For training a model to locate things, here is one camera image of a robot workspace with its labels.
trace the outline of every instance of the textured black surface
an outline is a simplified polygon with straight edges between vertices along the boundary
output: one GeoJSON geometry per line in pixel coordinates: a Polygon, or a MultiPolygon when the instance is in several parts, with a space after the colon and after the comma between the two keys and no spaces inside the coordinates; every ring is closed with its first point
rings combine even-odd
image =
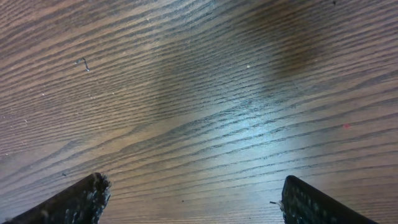
{"type": "Polygon", "coordinates": [[[109,200],[110,183],[94,173],[3,224],[97,224],[109,200]]]}
{"type": "Polygon", "coordinates": [[[288,176],[281,209],[286,224],[376,224],[295,176],[288,176]]]}

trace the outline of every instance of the wooden floor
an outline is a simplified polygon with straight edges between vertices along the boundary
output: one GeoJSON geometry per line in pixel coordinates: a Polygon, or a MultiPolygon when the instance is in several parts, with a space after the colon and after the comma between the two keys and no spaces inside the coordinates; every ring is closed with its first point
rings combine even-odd
{"type": "Polygon", "coordinates": [[[396,223],[398,1],[0,0],[0,125],[0,220],[102,172],[101,224],[283,223],[287,175],[396,223]]]}

